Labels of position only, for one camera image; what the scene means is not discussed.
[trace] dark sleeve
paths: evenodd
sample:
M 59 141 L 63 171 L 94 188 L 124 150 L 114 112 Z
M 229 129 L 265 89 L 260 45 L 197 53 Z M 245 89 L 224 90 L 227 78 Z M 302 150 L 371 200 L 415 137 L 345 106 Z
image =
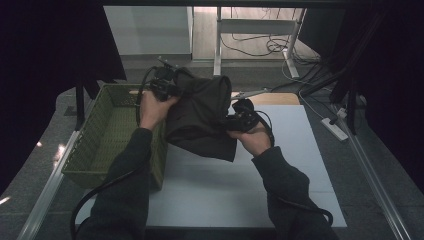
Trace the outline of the dark sleeve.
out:
M 109 169 L 105 182 L 141 167 L 141 171 L 98 194 L 91 216 L 77 239 L 143 239 L 149 207 L 152 132 L 134 131 L 125 150 Z
M 286 162 L 279 147 L 266 150 L 252 161 L 268 193 L 268 215 L 278 239 L 338 239 L 323 215 L 277 199 L 317 207 L 309 198 L 309 178 Z

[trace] gray carpet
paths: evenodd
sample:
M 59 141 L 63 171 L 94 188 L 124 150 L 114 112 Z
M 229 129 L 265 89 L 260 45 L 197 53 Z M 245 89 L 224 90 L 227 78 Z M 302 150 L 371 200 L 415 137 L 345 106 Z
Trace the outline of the gray carpet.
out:
M 197 75 L 212 76 L 213 70 L 210 63 L 183 62 L 179 64 L 187 65 Z M 234 91 L 257 90 L 261 87 L 274 87 L 290 82 L 281 74 L 279 64 L 228 63 L 224 64 L 222 73 L 230 77 Z M 133 65 L 128 63 L 125 66 L 128 82 L 139 83 L 145 69 L 150 67 L 151 63 Z M 307 67 L 299 69 L 300 75 L 307 71 Z M 279 91 L 295 92 L 299 86 L 297 83 L 291 84 Z M 326 95 L 328 92 L 325 90 L 314 94 L 317 100 L 328 105 Z M 11 197 L 9 201 L 0 205 L 0 236 L 2 239 L 16 239 L 52 171 L 53 158 L 58 144 L 66 144 L 68 141 L 75 127 L 76 118 L 65 112 L 69 106 L 75 106 L 74 97 L 73 90 L 58 97 L 56 114 L 40 140 L 43 147 L 34 148 L 25 166 L 6 192 L 2 194 L 0 199 Z M 306 100 L 320 114 L 331 117 L 332 113 L 321 103 L 311 98 Z M 396 239 L 350 146 L 340 143 L 319 123 L 320 118 L 316 114 L 307 107 L 305 109 L 348 225 L 347 228 L 335 229 L 340 239 Z M 390 151 L 369 129 L 363 116 L 363 113 L 357 114 L 358 137 L 404 218 L 413 239 L 424 239 L 424 229 L 421 226 L 421 223 L 424 222 L 424 197 Z M 68 230 L 70 212 L 82 194 L 82 189 L 65 178 L 37 239 L 70 239 Z M 162 233 L 162 235 L 158 235 L 157 231 L 151 232 L 150 236 L 154 236 L 152 239 L 170 239 L 170 232 L 162 231 Z M 214 236 L 219 236 L 218 233 L 211 236 L 208 231 L 186 230 L 186 233 L 179 237 L 180 239 L 189 239 L 184 236 L 193 235 L 198 236 L 197 239 L 217 239 Z

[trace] power strip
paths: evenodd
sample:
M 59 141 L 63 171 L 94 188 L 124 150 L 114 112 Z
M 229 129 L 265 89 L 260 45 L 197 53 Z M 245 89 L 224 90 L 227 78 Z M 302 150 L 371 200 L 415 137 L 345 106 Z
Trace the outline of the power strip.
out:
M 324 118 L 321 123 L 337 138 L 343 142 L 348 139 L 346 133 L 344 133 L 336 124 L 330 124 L 329 118 Z

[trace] black cable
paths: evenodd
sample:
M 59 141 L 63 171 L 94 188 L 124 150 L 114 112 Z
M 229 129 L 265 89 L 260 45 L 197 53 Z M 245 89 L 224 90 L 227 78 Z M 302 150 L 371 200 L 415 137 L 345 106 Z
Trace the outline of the black cable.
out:
M 306 85 L 308 85 L 308 84 L 310 84 L 311 83 L 311 81 L 314 79 L 314 77 L 321 71 L 323 69 L 323 65 L 320 65 L 320 68 L 318 69 L 318 71 L 316 71 L 315 73 L 314 73 L 314 75 L 312 75 L 312 77 L 310 77 L 305 83 L 303 83 L 302 84 L 302 86 L 300 86 L 300 88 L 297 90 L 297 93 L 296 93 L 296 95 L 298 95 L 299 96 L 299 92 L 306 86 Z
M 287 37 L 287 39 L 282 39 L 282 38 L 271 38 L 271 34 L 268 36 L 269 37 L 269 40 L 268 40 L 268 42 L 266 43 L 266 47 L 267 47 L 267 49 L 268 49 L 268 51 L 271 51 L 271 49 L 270 49 L 270 47 L 274 47 L 274 52 L 283 52 L 283 50 L 285 49 L 285 48 L 287 48 L 287 44 L 289 43 L 289 38 Z M 277 43 L 276 42 L 276 40 L 277 41 L 283 41 L 283 42 L 285 42 L 286 44 L 279 44 L 279 43 Z
M 261 19 L 264 19 L 266 15 L 268 15 L 268 13 L 269 13 L 268 19 L 271 19 L 271 8 L 265 8 L 265 10 L 264 8 L 262 8 L 262 11 L 265 12 L 265 15 Z
M 278 37 L 278 36 L 282 36 L 282 35 L 277 35 L 277 34 L 271 34 L 272 36 Z M 231 36 L 233 37 L 234 40 L 236 41 L 247 41 L 247 40 L 253 40 L 253 39 L 258 39 L 258 38 L 269 38 L 270 35 L 262 35 L 262 36 L 256 36 L 256 37 L 248 37 L 248 38 L 235 38 L 234 37 L 234 33 L 231 34 Z
M 293 10 L 292 20 L 294 19 L 294 15 L 296 14 L 296 10 L 297 10 L 297 8 L 295 8 L 295 9 Z
M 335 114 L 325 103 L 319 101 L 318 99 L 316 99 L 315 97 L 309 95 L 308 97 L 314 99 L 316 102 L 322 104 L 331 114 L 333 114 L 336 118 L 338 118 L 337 114 Z
M 146 86 L 146 80 L 150 72 L 156 69 L 157 69 L 156 66 L 153 66 L 147 69 L 146 73 L 144 74 L 143 80 L 141 81 L 140 88 L 138 89 L 137 100 L 135 102 L 135 119 L 136 119 L 137 126 L 140 126 L 140 104 L 141 104 L 141 98 L 143 96 L 143 90 L 144 90 L 144 87 Z
M 311 60 L 304 59 L 299 54 L 297 54 L 297 49 L 296 48 L 293 48 L 293 50 L 294 50 L 293 51 L 293 56 L 294 56 L 293 60 L 295 62 L 297 62 L 298 64 L 301 64 L 301 65 L 310 65 L 310 64 L 320 63 L 321 62 L 320 60 L 318 60 L 318 57 L 316 55 L 315 55 L 316 60 L 312 60 L 311 61 Z
M 234 12 L 236 13 L 236 18 L 238 18 L 237 8 L 234 7 Z M 231 7 L 231 18 L 233 18 L 233 7 Z
M 78 231 L 76 231 L 75 228 L 75 220 L 77 218 L 78 212 L 81 210 L 81 208 L 84 206 L 84 204 L 90 199 L 92 198 L 94 195 L 100 193 L 101 191 L 105 190 L 106 188 L 109 188 L 121 181 L 123 181 L 124 179 L 127 179 L 128 177 L 132 176 L 133 174 L 138 173 L 140 170 L 142 170 L 144 168 L 144 166 L 139 167 L 133 171 L 130 171 L 124 175 L 121 175 L 120 177 L 117 177 L 113 180 L 111 180 L 110 182 L 107 183 L 103 183 L 102 185 L 98 186 L 97 188 L 91 190 L 89 193 L 87 193 L 77 204 L 77 206 L 74 208 L 74 210 L 72 211 L 72 215 L 71 215 L 71 221 L 70 221 L 70 229 L 71 229 L 71 237 L 72 239 L 76 239 L 77 233 Z
M 269 128 L 272 131 L 272 122 L 271 122 L 271 118 L 268 116 L 268 114 L 266 114 L 265 112 L 262 112 L 262 111 L 255 111 L 255 112 L 262 113 L 262 114 L 264 114 L 268 118 Z
M 222 42 L 222 44 L 223 44 L 226 48 L 228 48 L 228 49 L 231 49 L 231 50 L 234 50 L 234 51 L 237 51 L 237 52 L 241 52 L 241 53 L 244 53 L 244 54 L 249 55 L 249 56 L 252 56 L 252 57 L 264 57 L 264 56 L 268 56 L 268 55 L 270 55 L 270 54 L 274 53 L 274 52 L 270 51 L 270 52 L 268 52 L 268 53 L 264 53 L 264 54 L 251 54 L 251 53 L 248 53 L 248 52 L 242 51 L 242 50 L 240 50 L 240 49 L 232 48 L 232 47 L 227 46 L 227 44 L 225 44 L 225 42 L 224 42 L 224 40 L 222 39 L 222 37 L 221 37 L 221 42 Z
M 305 74 L 305 75 L 303 75 L 302 77 L 300 77 L 299 79 L 295 79 L 296 81 L 302 81 L 303 79 L 305 79 L 311 72 L 312 72 L 312 70 L 314 70 L 314 68 L 316 67 L 318 65 L 318 63 L 315 63 L 314 64 L 314 66 L 312 66 L 310 69 L 309 69 L 309 71 Z M 292 85 L 292 84 L 296 84 L 296 83 L 298 83 L 298 82 L 290 82 L 290 83 L 286 83 L 286 84 L 282 84 L 282 85 L 278 85 L 278 86 L 276 86 L 276 87 L 274 87 L 274 88 L 272 88 L 271 89 L 271 91 L 270 92 L 274 92 L 275 90 L 277 90 L 277 89 L 280 89 L 280 88 L 283 88 L 283 87 L 287 87 L 287 86 L 289 86 L 289 85 Z
M 310 212 L 316 212 L 316 213 L 323 214 L 323 215 L 327 216 L 327 218 L 328 218 L 327 221 L 330 224 L 330 226 L 333 225 L 333 214 L 331 214 L 329 211 L 327 211 L 325 209 L 318 208 L 318 207 L 317 208 L 312 208 L 312 207 L 309 207 L 309 206 L 306 206 L 306 205 L 303 205 L 303 204 L 299 204 L 299 203 L 287 201 L 287 200 L 285 200 L 283 198 L 280 198 L 280 197 L 278 197 L 276 195 L 273 195 L 273 196 L 276 197 L 281 202 L 283 202 L 283 203 L 285 203 L 287 205 L 290 205 L 292 207 L 295 207 L 295 208 L 298 208 L 298 209 L 302 209 L 302 210 L 306 210 L 306 211 L 310 211 Z

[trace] white wall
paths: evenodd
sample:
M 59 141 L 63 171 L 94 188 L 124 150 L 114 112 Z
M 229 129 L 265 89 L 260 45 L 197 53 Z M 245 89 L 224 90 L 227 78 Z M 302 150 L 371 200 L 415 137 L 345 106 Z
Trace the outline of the white wall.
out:
M 120 55 L 191 53 L 191 7 L 104 9 Z

